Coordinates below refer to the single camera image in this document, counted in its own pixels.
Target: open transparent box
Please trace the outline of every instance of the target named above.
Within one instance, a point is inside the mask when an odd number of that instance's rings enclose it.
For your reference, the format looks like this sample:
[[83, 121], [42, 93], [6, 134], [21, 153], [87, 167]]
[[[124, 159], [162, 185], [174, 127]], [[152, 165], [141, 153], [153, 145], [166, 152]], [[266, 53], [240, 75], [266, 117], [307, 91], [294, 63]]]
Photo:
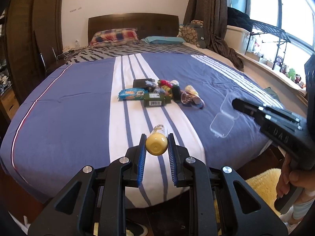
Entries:
[[210, 130], [216, 137], [226, 138], [234, 126], [234, 121], [239, 118], [240, 112], [232, 106], [232, 101], [238, 97], [237, 94], [229, 92], [220, 107], [220, 112], [210, 124]]

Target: metal bolt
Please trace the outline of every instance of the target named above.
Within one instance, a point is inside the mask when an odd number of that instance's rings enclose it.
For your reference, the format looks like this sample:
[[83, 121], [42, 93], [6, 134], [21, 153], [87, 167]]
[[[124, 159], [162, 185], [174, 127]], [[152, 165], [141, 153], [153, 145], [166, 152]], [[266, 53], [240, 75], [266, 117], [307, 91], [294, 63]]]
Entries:
[[91, 166], [85, 166], [84, 168], [83, 168], [83, 172], [84, 173], [90, 173], [92, 171], [92, 167]]
[[188, 158], [186, 158], [186, 162], [191, 164], [191, 163], [195, 163], [196, 160], [194, 157], [188, 157]]
[[229, 173], [231, 173], [232, 172], [232, 168], [230, 168], [230, 167], [228, 167], [228, 166], [226, 166], [226, 167], [223, 167], [223, 172], [224, 173], [226, 173], [226, 174], [229, 174]]
[[125, 164], [125, 163], [128, 163], [129, 162], [129, 159], [127, 157], [121, 157], [119, 159], [119, 162], [122, 163], [122, 164]]

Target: brown curtain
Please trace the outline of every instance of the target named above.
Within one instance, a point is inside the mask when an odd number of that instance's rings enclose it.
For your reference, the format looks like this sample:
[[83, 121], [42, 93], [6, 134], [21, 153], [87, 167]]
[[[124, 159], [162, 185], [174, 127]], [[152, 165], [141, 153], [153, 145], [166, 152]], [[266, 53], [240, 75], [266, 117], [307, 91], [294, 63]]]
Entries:
[[224, 41], [227, 26], [226, 0], [189, 0], [184, 24], [194, 19], [204, 22], [207, 48], [231, 60], [237, 69], [243, 69], [243, 62], [235, 50], [229, 48]]

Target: blue bedspread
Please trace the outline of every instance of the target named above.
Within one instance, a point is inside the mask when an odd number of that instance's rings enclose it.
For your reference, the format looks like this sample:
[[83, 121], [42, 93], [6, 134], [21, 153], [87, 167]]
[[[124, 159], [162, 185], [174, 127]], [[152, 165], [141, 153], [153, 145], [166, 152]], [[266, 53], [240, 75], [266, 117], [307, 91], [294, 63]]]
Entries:
[[[152, 78], [193, 85], [206, 107], [172, 102], [143, 107], [142, 101], [118, 101], [134, 79]], [[240, 168], [259, 155], [268, 139], [252, 118], [241, 114], [226, 138], [209, 130], [229, 91], [282, 107], [244, 74], [208, 56], [143, 53], [64, 65], [43, 81], [21, 105], [3, 140], [4, 169], [44, 202], [85, 165], [107, 166], [137, 145], [157, 124], [174, 133], [208, 166]], [[127, 206], [147, 207], [180, 194], [173, 186], [168, 152], [146, 156], [143, 184], [127, 188]]]

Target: red yarn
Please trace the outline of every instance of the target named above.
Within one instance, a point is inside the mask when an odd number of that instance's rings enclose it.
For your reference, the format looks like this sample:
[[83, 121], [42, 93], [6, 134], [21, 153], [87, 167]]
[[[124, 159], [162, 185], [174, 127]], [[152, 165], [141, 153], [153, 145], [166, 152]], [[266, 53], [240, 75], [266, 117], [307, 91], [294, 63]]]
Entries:
[[172, 88], [173, 85], [171, 85], [168, 81], [166, 80], [160, 80], [160, 86], [166, 85], [169, 88]]

